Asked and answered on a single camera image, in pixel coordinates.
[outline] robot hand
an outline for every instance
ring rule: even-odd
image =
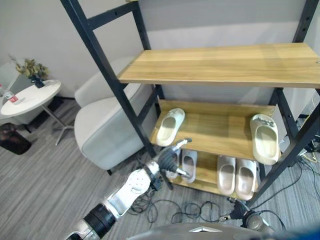
[[[74,231],[69,233],[65,239],[100,240],[128,211],[134,201],[148,190],[150,184],[159,179],[161,170],[189,177],[187,172],[175,165],[173,156],[183,145],[191,141],[191,138],[186,138],[178,141],[176,145],[165,147],[147,162],[144,168],[133,171],[125,184],[110,196],[103,198],[88,215],[75,224]]]

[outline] slipper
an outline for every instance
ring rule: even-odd
[[[250,200],[254,195],[257,164],[246,159],[236,160],[235,192],[240,199]]]
[[[165,115],[158,134],[156,135],[156,143],[159,146],[166,147],[174,141],[178,129],[185,119],[185,115],[185,111],[181,108],[171,109]]]
[[[196,179],[196,167],[197,167],[197,151],[182,150],[182,170],[190,174],[190,178],[182,177],[188,184],[191,184]]]
[[[231,195],[235,191],[236,158],[230,156],[218,156],[217,185],[224,195]]]
[[[279,159],[278,128],[275,121],[264,114],[254,115],[250,120],[253,156],[266,165],[273,165]]]
[[[180,153],[181,153],[181,149],[179,149],[178,151],[175,152],[174,159],[173,159],[174,163],[175,163],[178,167],[179,167],[179,165],[180,165]],[[165,171],[165,175],[166,175],[166,177],[167,177],[168,179],[175,179],[175,178],[178,176],[177,173],[172,172],[172,171],[168,171],[168,170]]]

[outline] shelf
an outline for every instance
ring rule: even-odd
[[[250,118],[255,114],[272,116],[274,106],[218,104],[160,100],[161,114],[151,133],[157,144],[161,122],[169,110],[181,108],[185,119],[174,142],[192,138],[185,148],[215,155],[254,160]]]
[[[198,152],[195,181],[193,183],[186,183],[180,176],[170,181],[180,186],[224,195],[220,192],[217,185],[217,158],[216,155],[210,153]],[[230,197],[239,198],[235,192]]]
[[[145,50],[121,83],[320,88],[320,64],[305,43]]]

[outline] bottle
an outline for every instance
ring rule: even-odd
[[[1,84],[0,84],[0,93],[13,104],[19,103],[17,96],[14,95],[12,91],[3,88]]]

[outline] gray carpet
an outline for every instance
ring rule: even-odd
[[[79,107],[74,101],[66,100],[56,114],[67,123],[75,118]],[[112,176],[82,156],[69,131],[58,146],[59,135],[52,128],[57,127],[48,119],[31,134],[20,131],[32,141],[32,147],[24,155],[15,155],[0,148],[0,239],[8,240],[58,240],[72,225],[86,215],[105,194],[112,193],[126,179],[126,175],[137,165],[136,156],[124,161]],[[312,163],[320,172],[320,164]],[[261,203],[275,191],[292,183],[300,173],[298,166],[286,169],[267,192],[258,200]],[[225,197],[182,186],[170,191],[165,185],[154,196],[177,202],[182,207],[193,202],[201,205],[213,201],[220,205],[222,214],[227,214],[233,205]],[[133,216],[126,214],[104,239],[125,239],[148,230],[150,227],[170,224],[172,214],[177,211],[171,203],[157,205],[157,222],[147,221],[145,213]],[[320,202],[316,198],[313,175],[303,171],[300,181],[264,204],[259,210],[273,210],[289,230],[320,223]],[[208,212],[203,217],[209,218]],[[276,230],[281,230],[277,218],[264,213],[265,219]],[[186,216],[184,222],[201,222]],[[225,224],[239,226],[239,220]]]

